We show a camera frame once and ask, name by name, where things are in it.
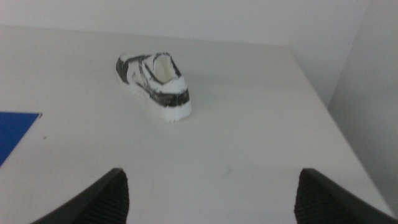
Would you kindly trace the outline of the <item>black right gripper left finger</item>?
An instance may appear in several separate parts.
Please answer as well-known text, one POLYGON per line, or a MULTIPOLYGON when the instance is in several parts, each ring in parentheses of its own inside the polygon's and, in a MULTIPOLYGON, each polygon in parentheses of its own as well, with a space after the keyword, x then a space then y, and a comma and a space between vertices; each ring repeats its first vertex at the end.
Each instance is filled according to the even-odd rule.
POLYGON ((126 173, 113 168, 94 184, 36 223, 125 224, 129 212, 129 187, 126 173))

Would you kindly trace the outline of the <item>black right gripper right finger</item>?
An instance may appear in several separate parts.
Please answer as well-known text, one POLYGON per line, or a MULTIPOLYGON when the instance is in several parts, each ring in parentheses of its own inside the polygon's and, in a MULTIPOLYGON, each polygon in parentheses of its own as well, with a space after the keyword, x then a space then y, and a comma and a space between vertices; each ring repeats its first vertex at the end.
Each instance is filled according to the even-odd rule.
POLYGON ((294 214, 299 224, 397 224, 397 219, 347 191, 321 172, 302 169, 294 214))

